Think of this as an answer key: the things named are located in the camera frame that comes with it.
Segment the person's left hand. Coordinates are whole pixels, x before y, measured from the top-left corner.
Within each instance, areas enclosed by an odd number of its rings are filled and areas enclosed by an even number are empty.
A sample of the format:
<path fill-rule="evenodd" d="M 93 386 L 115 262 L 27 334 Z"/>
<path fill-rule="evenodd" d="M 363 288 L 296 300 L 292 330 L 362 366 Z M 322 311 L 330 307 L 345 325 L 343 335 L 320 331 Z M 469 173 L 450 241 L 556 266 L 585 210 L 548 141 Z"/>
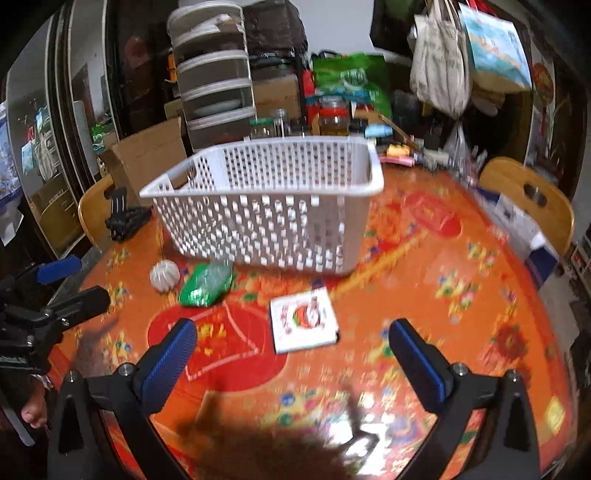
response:
<path fill-rule="evenodd" d="M 36 377 L 29 380 L 30 396 L 21 409 L 21 417 L 33 429 L 40 429 L 47 423 L 45 386 Z"/>

